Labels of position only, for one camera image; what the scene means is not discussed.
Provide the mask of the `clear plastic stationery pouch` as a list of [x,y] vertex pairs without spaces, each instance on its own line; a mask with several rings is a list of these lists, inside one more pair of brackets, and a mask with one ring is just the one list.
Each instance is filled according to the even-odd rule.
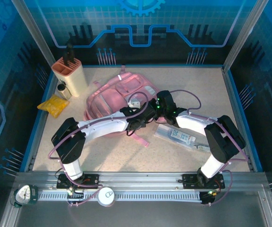
[[163,124],[159,124],[154,135],[169,142],[184,146],[188,149],[192,149],[195,146],[196,138],[194,136]]

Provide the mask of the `pink student backpack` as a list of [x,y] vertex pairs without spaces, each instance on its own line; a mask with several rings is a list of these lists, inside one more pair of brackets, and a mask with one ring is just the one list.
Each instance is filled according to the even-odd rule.
[[135,98],[141,102],[141,107],[146,101],[156,98],[159,89],[145,76],[139,73],[126,72],[125,67],[114,78],[105,85],[98,86],[98,90],[91,94],[86,100],[86,110],[84,120],[88,123],[95,122],[96,119],[107,118],[82,130],[86,134],[86,141],[93,140],[106,135],[127,135],[139,141],[147,147],[149,143],[143,138],[135,135],[134,131],[127,131],[127,120],[111,120],[111,117],[124,116],[119,110],[129,107],[130,99]]

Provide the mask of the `small clear plastic bottle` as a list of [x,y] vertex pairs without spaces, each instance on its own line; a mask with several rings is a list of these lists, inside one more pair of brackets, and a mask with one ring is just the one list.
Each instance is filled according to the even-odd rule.
[[194,144],[193,147],[201,152],[210,152],[210,148],[205,144]]

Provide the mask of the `aluminium front beam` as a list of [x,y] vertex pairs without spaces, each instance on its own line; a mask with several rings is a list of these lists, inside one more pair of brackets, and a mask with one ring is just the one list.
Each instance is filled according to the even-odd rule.
[[[115,191],[181,191],[182,172],[98,172],[99,183]],[[256,192],[269,187],[265,173],[233,172],[223,173],[225,189],[228,189],[232,180],[233,192]],[[54,172],[35,171],[18,173],[13,187],[24,184],[33,184],[41,190],[55,190],[57,179]]]

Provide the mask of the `beige knife block pink rim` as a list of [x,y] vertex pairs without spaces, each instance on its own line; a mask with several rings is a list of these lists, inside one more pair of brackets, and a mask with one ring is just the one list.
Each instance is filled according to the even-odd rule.
[[65,65],[63,57],[51,67],[53,73],[61,83],[64,83],[74,97],[79,97],[88,87],[82,63],[77,58]]

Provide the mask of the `small bottle black cap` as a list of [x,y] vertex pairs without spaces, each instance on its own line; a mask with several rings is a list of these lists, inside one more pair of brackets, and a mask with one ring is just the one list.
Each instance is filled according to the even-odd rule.
[[58,84],[57,92],[63,99],[69,100],[72,97],[70,91],[65,84]]

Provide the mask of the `yellow snack packet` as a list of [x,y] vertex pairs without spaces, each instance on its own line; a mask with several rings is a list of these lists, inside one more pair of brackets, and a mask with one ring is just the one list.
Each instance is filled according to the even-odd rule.
[[70,102],[66,99],[58,97],[57,95],[52,95],[50,99],[39,104],[37,109],[47,111],[54,118],[58,118],[69,103]]

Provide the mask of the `green round dial gauge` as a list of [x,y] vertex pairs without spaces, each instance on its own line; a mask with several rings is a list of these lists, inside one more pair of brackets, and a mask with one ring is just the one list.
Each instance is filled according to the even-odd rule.
[[39,198],[38,187],[26,184],[14,191],[14,207],[20,208],[25,205],[34,205]]

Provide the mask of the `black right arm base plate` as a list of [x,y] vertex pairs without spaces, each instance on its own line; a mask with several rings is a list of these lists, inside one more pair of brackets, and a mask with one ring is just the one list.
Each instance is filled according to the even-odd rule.
[[197,174],[183,174],[180,181],[184,189],[225,189],[222,174],[216,174],[212,178],[206,178],[203,175]]

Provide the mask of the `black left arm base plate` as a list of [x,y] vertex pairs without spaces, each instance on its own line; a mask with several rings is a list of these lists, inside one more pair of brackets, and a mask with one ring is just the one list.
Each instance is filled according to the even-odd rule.
[[74,180],[77,184],[82,184],[83,187],[73,184],[65,174],[60,174],[57,180],[57,189],[69,189],[72,187],[75,190],[81,189],[97,189],[99,175],[98,174],[83,174],[81,177]]

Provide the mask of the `aluminium frame post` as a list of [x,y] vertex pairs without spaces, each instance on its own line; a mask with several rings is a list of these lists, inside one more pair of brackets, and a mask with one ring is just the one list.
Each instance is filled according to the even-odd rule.
[[245,44],[247,38],[253,31],[259,17],[261,16],[262,12],[264,11],[267,3],[269,0],[257,0],[255,5],[253,6],[251,12],[249,13],[242,29],[240,30],[235,43],[233,44],[224,64],[223,64],[223,73],[227,73],[231,68],[233,62],[235,61],[236,57],[238,56],[240,50],[242,49],[243,45]]
[[41,53],[43,54],[45,60],[47,61],[48,65],[51,67],[54,62],[55,58],[46,43],[38,25],[36,24],[30,10],[26,6],[24,0],[11,0],[14,7],[16,8],[17,12],[19,13],[21,19],[23,20],[24,24],[26,25],[29,33],[33,37],[34,41],[36,42],[37,46],[39,47]]

